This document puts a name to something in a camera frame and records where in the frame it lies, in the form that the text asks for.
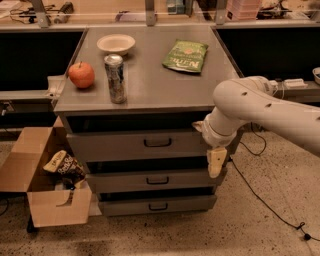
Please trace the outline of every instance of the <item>drawer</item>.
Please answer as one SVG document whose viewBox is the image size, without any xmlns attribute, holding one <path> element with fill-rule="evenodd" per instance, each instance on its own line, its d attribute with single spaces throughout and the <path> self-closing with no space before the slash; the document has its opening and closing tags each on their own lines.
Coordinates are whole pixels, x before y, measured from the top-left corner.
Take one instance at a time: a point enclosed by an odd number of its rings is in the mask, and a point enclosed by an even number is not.
<svg viewBox="0 0 320 256">
<path fill-rule="evenodd" d="M 150 198 L 135 198 L 127 200 L 109 200 L 100 201 L 99 208 L 105 216 L 117 215 L 135 215 L 135 214 L 152 214 L 178 211 L 198 211 L 212 209 L 217 197 L 214 194 L 203 194 L 201 191 L 189 190 L 187 193 L 174 193 L 171 190 L 158 195 L 151 195 Z M 124 198 L 128 197 L 128 193 L 124 193 Z"/>
<path fill-rule="evenodd" d="M 94 193 L 149 191 L 220 185 L 219 177 L 210 178 L 207 169 L 88 174 Z"/>
<path fill-rule="evenodd" d="M 206 156 L 134 159 L 87 162 L 90 173 L 121 173 L 141 171 L 167 171 L 204 169 L 208 167 Z"/>
<path fill-rule="evenodd" d="M 210 111 L 144 114 L 109 114 L 68 116 L 72 133 L 139 131 L 191 128 L 192 122 L 203 120 Z"/>
<path fill-rule="evenodd" d="M 81 162 L 206 155 L 201 133 L 187 130 L 68 134 Z"/>
</svg>

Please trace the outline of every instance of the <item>soda can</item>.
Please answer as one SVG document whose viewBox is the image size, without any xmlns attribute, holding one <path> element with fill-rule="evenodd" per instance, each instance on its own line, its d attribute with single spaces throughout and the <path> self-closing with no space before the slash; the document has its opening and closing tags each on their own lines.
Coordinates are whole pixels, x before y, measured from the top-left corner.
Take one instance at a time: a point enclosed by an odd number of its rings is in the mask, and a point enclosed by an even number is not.
<svg viewBox="0 0 320 256">
<path fill-rule="evenodd" d="M 109 93 L 113 103 L 123 103 L 127 100 L 123 77 L 123 59 L 118 54 L 110 54 L 104 58 L 107 72 Z"/>
</svg>

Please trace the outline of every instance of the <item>apple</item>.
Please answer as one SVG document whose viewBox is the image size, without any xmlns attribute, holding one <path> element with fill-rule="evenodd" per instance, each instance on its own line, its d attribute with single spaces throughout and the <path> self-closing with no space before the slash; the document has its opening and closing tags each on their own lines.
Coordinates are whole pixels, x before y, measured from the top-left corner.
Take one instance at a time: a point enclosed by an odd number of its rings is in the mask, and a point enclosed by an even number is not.
<svg viewBox="0 0 320 256">
<path fill-rule="evenodd" d="M 92 66 L 82 61 L 71 65 L 68 75 L 71 82 L 80 89 L 91 86 L 95 78 Z"/>
</svg>

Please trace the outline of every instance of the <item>open cardboard box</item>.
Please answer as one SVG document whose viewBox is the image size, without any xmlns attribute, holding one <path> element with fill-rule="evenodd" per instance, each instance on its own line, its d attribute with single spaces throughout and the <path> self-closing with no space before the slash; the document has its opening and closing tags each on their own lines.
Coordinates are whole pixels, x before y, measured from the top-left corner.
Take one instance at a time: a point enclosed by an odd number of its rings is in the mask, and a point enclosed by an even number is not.
<svg viewBox="0 0 320 256">
<path fill-rule="evenodd" d="M 56 190 L 57 175 L 42 168 L 59 150 L 66 149 L 64 127 L 26 127 L 0 168 L 0 191 L 27 192 L 35 227 L 83 224 L 88 221 L 92 192 Z"/>
</svg>

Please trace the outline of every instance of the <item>floor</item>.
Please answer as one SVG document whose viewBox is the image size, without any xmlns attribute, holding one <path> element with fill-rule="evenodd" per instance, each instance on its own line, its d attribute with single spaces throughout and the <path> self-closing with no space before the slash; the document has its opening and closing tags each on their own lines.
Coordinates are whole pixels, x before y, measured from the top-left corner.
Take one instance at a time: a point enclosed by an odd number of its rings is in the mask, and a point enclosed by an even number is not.
<svg viewBox="0 0 320 256">
<path fill-rule="evenodd" d="M 320 238 L 320 159 L 278 137 L 266 141 L 261 156 L 243 145 L 233 159 L 255 192 L 284 220 Z M 254 134 L 242 139 L 259 152 Z M 14 142 L 0 143 L 1 163 Z M 0 216 L 0 255 L 320 255 L 320 242 L 304 241 L 301 230 L 280 221 L 250 191 L 230 162 L 207 212 L 124 217 L 90 217 L 85 225 L 41 228 L 27 233 L 28 207 L 23 197 L 9 198 Z M 5 202 L 0 202 L 0 213 Z"/>
</svg>

